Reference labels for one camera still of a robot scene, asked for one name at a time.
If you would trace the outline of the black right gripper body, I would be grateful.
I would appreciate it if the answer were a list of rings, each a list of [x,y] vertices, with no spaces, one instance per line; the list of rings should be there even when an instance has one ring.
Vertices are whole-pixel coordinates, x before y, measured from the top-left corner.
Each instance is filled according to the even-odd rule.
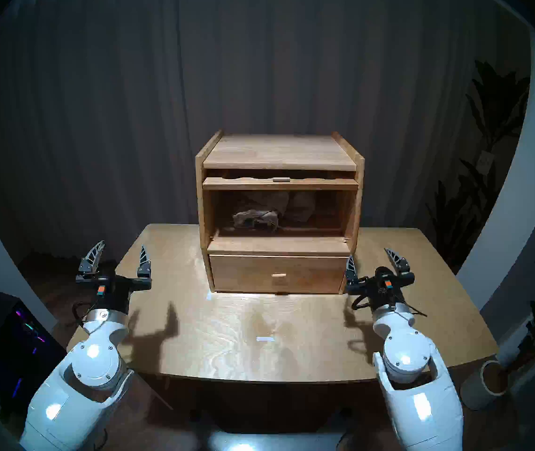
[[[351,303],[351,309],[379,309],[389,306],[395,309],[397,303],[405,303],[401,289],[415,282],[413,272],[397,275],[388,267],[379,266],[373,277],[358,277],[353,286],[346,286],[348,295],[356,296]]]

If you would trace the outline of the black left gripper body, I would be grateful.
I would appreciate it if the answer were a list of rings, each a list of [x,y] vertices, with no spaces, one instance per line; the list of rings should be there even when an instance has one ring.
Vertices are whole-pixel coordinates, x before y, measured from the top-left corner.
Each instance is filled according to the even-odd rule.
[[[123,314],[129,313],[130,296],[133,292],[151,289],[151,278],[127,278],[122,275],[95,274],[91,278],[79,278],[76,283],[92,287],[94,295],[88,305],[88,311],[107,309]]]

